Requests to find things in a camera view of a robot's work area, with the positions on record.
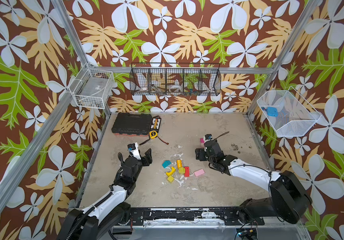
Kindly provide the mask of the red wood block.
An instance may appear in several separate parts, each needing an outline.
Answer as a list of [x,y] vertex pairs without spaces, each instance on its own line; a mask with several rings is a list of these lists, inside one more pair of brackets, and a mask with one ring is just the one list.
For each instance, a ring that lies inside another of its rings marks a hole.
[[184,176],[185,176],[186,178],[188,178],[188,177],[190,176],[190,168],[189,168],[189,167],[184,167],[184,169],[185,169]]

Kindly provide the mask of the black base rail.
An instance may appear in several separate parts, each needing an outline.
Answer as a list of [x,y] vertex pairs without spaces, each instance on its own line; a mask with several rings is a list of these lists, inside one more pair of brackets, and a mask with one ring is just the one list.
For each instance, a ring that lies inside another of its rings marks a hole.
[[130,216],[135,226],[144,225],[146,221],[169,219],[174,222],[193,223],[196,220],[219,220],[226,226],[241,226],[253,223],[257,226],[265,224],[262,217],[249,218],[239,207],[216,208],[131,208]]

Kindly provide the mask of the yellow-green cube block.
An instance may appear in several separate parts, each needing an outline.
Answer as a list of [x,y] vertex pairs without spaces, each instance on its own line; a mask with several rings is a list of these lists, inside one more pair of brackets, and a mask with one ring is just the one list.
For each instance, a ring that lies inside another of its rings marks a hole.
[[186,169],[184,167],[180,167],[178,170],[179,170],[179,173],[182,175],[184,175],[186,172]]

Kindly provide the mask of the white mesh basket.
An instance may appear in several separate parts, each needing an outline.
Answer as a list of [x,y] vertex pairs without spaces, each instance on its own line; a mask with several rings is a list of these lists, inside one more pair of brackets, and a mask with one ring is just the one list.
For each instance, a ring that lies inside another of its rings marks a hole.
[[[321,119],[318,112],[295,88],[266,91],[257,104],[277,137],[303,137]],[[279,115],[269,117],[265,108],[274,107]]]

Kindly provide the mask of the yellow arch block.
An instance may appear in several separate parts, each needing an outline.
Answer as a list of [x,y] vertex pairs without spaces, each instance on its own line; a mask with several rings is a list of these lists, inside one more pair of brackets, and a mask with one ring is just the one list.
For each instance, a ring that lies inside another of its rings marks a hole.
[[167,172],[166,175],[169,177],[169,176],[171,176],[175,171],[176,171],[176,168],[171,167],[171,170],[170,170],[169,172]]

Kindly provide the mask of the blue object in basket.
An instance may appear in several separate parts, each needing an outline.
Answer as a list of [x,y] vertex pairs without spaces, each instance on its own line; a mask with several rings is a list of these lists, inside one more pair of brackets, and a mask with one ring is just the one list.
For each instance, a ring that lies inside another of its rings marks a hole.
[[269,117],[277,117],[279,115],[277,109],[274,107],[265,108],[265,112],[267,113],[267,116]]

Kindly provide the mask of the black tool case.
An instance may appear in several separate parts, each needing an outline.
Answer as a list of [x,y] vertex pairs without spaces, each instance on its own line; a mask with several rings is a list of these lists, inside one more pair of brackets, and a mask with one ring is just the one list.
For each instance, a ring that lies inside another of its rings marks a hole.
[[119,113],[113,124],[112,133],[146,136],[149,134],[152,118],[148,114]]

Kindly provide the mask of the teal wood block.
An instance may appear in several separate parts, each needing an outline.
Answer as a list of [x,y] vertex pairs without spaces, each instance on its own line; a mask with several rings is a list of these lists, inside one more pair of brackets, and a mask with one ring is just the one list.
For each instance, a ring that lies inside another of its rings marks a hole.
[[165,169],[167,167],[169,167],[172,164],[172,162],[170,160],[166,160],[162,163],[162,167]]

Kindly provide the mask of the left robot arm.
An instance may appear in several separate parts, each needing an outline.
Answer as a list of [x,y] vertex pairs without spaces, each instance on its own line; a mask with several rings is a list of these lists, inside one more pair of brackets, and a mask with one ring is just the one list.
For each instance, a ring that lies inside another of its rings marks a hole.
[[143,157],[131,148],[129,152],[126,160],[118,153],[121,166],[109,186],[110,190],[89,207],[71,210],[60,229],[58,240],[97,240],[116,224],[130,221],[131,205],[125,200],[134,191],[142,168],[152,164],[153,159],[152,149],[148,149]]

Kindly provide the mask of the yellow tape measure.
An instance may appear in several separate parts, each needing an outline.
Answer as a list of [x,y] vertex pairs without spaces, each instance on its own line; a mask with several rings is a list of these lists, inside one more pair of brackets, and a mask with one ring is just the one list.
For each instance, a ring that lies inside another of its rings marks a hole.
[[150,136],[150,139],[155,139],[158,137],[158,132],[157,131],[150,131],[149,136]]

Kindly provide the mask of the electronics board with led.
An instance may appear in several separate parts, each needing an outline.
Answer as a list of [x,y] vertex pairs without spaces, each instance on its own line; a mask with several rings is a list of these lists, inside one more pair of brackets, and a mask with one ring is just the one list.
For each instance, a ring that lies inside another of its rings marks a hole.
[[258,233],[256,228],[252,229],[239,229],[236,233],[235,240],[257,240]]

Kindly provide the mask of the yellow cube block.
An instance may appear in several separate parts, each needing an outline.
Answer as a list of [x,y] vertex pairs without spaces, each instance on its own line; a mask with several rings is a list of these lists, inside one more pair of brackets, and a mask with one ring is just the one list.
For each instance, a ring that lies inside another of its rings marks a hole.
[[172,183],[175,179],[174,179],[173,176],[169,176],[169,177],[167,178],[167,180],[168,180],[170,183]]

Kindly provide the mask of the pink wood block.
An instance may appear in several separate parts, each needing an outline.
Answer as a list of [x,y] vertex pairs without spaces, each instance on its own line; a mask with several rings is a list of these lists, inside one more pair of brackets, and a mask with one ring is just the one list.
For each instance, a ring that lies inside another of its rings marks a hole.
[[199,176],[202,176],[204,174],[205,174],[204,169],[200,169],[200,170],[197,170],[197,171],[194,172],[194,176],[195,177],[199,177]]

